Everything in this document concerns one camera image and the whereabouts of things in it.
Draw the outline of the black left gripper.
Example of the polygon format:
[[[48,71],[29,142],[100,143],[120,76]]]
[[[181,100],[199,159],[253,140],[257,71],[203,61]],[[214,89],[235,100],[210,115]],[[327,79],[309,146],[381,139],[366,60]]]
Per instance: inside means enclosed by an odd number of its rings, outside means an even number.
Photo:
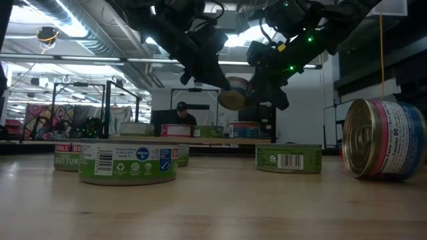
[[[187,85],[191,78],[220,89],[230,89],[219,63],[219,52],[228,37],[213,25],[207,24],[197,31],[185,32],[165,20],[153,17],[152,38],[184,66],[180,82]]]

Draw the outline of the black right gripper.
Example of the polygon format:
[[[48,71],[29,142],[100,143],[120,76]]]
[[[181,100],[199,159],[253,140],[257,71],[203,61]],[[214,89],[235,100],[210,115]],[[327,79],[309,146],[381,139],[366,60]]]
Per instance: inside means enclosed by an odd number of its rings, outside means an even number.
[[[270,102],[279,110],[289,107],[288,97],[281,87],[288,84],[286,77],[303,72],[307,58],[300,53],[252,41],[247,51],[247,62],[263,73],[254,73],[250,79],[253,91],[248,95],[249,102]]]

